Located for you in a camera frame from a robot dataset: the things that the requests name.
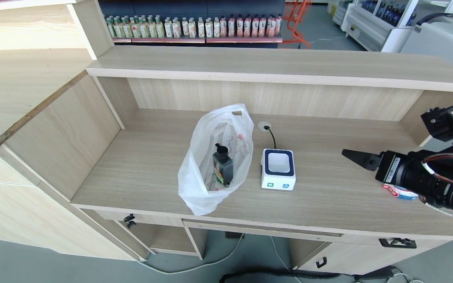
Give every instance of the black bottle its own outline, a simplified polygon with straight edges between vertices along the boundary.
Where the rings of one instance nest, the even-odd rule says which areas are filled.
[[[228,157],[228,147],[216,144],[216,152],[212,154],[214,174],[223,186],[228,187],[234,178],[234,161]]]

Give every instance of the wooden counter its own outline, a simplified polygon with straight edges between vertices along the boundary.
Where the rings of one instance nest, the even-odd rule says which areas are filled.
[[[453,239],[453,219],[419,201],[392,197],[343,148],[406,153],[417,145],[398,122],[252,115],[272,123],[277,145],[295,153],[293,191],[260,187],[260,159],[272,147],[257,128],[248,179],[217,209],[195,217],[178,195],[178,170],[205,112],[141,109],[112,141],[72,199],[79,208],[151,213],[333,233]]]

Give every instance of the black hose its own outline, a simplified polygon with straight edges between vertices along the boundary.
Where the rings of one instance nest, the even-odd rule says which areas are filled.
[[[225,283],[227,279],[243,276],[246,274],[269,274],[273,276],[284,276],[284,277],[298,277],[298,278],[307,278],[307,279],[335,279],[341,276],[342,274],[310,274],[308,272],[301,271],[288,271],[285,269],[271,269],[266,267],[253,267],[246,269],[242,272],[234,272],[231,274],[225,274],[219,280],[219,283]]]

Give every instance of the pink bottle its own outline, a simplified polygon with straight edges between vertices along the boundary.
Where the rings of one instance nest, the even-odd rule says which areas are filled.
[[[250,37],[251,36],[251,18],[248,14],[246,17],[246,20],[244,20],[244,37]]]
[[[275,18],[275,35],[281,34],[281,22],[282,22],[282,17],[281,14]]]
[[[270,15],[270,18],[267,20],[267,35],[268,37],[275,36],[275,19],[272,15]]]
[[[265,15],[261,15],[260,18],[260,29],[258,30],[258,37],[265,37],[265,27],[267,25],[267,19]]]
[[[228,37],[235,36],[235,18],[234,15],[230,15],[230,19],[228,20]]]
[[[258,37],[258,27],[260,26],[260,20],[258,19],[258,14],[255,15],[252,26],[253,26],[253,31],[251,32],[251,36]]]
[[[242,20],[242,15],[239,14],[237,18],[237,37],[242,37],[244,35],[244,21]]]

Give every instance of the white cable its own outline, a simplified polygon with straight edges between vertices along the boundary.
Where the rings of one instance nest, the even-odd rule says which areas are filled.
[[[282,265],[284,265],[284,267],[286,268],[287,271],[290,271],[289,268],[286,266],[286,264],[284,263],[284,261],[282,261],[282,258],[279,256],[279,253],[277,252],[277,248],[275,247],[275,242],[274,242],[274,238],[272,238],[272,236],[270,236],[270,240],[272,240],[272,245],[274,246],[274,251],[275,251],[275,255],[279,258],[279,260],[282,262]],[[300,283],[303,283],[302,281],[300,281],[300,279],[298,279],[298,277],[295,277],[296,281],[300,282]]]
[[[422,167],[424,167],[424,169],[426,169],[426,171],[431,175],[435,173],[435,171],[431,169],[431,167],[427,163],[422,162]]]
[[[318,38],[318,39],[316,39],[316,40],[314,40],[314,41],[311,41],[311,42],[309,42],[309,43],[315,43],[315,42],[318,41],[318,40],[326,40],[326,41],[330,41],[330,40],[334,40],[334,39],[342,38],[342,37],[345,37],[345,35],[343,35],[343,36],[337,36],[337,37],[330,38],[330,39],[328,39],[328,38]]]
[[[421,280],[419,280],[419,279],[412,279],[412,277],[410,277],[408,274],[404,274],[404,273],[402,273],[402,272],[393,274],[392,277],[389,278],[389,280],[387,280],[386,283],[389,283],[394,277],[396,277],[396,276],[398,276],[398,275],[403,275],[403,276],[405,276],[406,280],[408,280],[408,283],[415,283],[415,282],[424,283],[423,281],[421,281]]]
[[[239,238],[239,242],[237,242],[237,246],[235,246],[234,250],[231,251],[227,256],[225,256],[224,258],[222,259],[219,259],[219,260],[216,260],[216,261],[213,261],[213,262],[209,262],[209,263],[205,263],[203,265],[199,265],[199,266],[196,266],[196,267],[192,267],[190,269],[184,269],[184,270],[180,270],[180,271],[177,271],[177,272],[164,272],[163,270],[160,270],[158,268],[155,268],[155,267],[152,267],[151,265],[147,265],[146,263],[144,262],[140,262],[138,261],[137,263],[139,263],[140,265],[144,265],[145,267],[148,267],[149,269],[152,269],[156,272],[159,272],[159,273],[162,273],[162,274],[167,274],[167,275],[172,275],[172,274],[181,274],[181,273],[185,273],[185,272],[190,272],[190,271],[193,271],[193,270],[197,270],[199,268],[202,268],[202,267],[206,267],[206,266],[209,266],[209,265],[215,265],[216,263],[220,263],[222,262],[223,260],[226,260],[227,258],[229,258],[232,254],[234,254],[234,252],[237,250],[237,248],[239,247],[239,244],[241,243],[241,240],[242,240],[242,237],[244,236],[244,233],[241,235],[241,238]]]

